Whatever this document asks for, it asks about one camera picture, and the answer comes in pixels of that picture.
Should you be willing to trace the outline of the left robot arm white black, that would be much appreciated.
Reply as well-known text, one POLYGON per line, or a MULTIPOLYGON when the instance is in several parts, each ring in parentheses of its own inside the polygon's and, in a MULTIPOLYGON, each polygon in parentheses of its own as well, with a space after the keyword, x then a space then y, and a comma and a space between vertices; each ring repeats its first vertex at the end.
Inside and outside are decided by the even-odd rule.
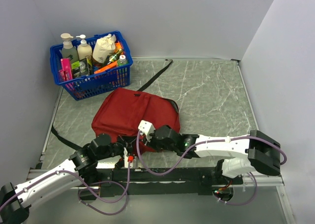
POLYGON ((123 156, 124 145, 112 142, 101 134, 76 151, 65 161, 42 175, 14 185, 6 183, 0 189, 0 222, 21 224, 30 215, 30 209, 75 186, 93 185, 97 180, 99 160, 123 156))

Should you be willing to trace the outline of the red backpack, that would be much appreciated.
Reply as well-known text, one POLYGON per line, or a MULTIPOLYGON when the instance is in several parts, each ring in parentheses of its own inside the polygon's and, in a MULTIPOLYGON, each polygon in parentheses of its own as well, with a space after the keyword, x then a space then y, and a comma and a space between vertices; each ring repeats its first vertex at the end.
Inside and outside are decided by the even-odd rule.
POLYGON ((92 121, 96 136, 107 134, 112 143, 132 142, 136 137, 141 120, 148 121, 155 128, 169 126, 180 131, 179 108, 175 101, 144 92, 171 65, 173 60, 157 72, 146 84, 136 91, 117 88, 111 92, 92 121))

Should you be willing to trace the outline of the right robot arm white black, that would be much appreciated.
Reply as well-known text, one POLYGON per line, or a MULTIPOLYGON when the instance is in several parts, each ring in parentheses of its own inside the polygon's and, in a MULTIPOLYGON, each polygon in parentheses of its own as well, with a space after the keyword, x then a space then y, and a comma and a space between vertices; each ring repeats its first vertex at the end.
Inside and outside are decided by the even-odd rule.
POLYGON ((222 157, 215 171, 215 178, 221 184, 253 171, 267 176, 281 173, 280 144, 259 130, 236 137, 210 137, 179 134, 167 125, 139 129, 145 136, 145 144, 156 151, 172 151, 185 159, 222 157))

